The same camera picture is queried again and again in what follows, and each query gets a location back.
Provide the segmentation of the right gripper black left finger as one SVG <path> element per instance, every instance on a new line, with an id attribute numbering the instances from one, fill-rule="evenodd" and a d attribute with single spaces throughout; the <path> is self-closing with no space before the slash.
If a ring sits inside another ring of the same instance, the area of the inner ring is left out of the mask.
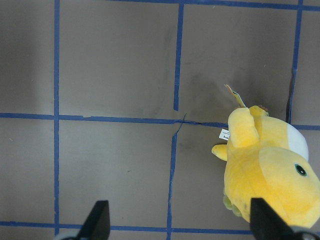
<path id="1" fill-rule="evenodd" d="M 108 200 L 98 200 L 79 233 L 78 240 L 107 240 L 110 236 L 110 210 Z"/>

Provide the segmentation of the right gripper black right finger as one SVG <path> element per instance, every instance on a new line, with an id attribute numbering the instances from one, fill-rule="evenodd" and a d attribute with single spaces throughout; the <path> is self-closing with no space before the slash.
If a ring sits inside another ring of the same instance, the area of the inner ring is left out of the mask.
<path id="1" fill-rule="evenodd" d="M 290 240 L 292 229 L 263 198 L 250 202 L 250 230 L 256 240 Z"/>

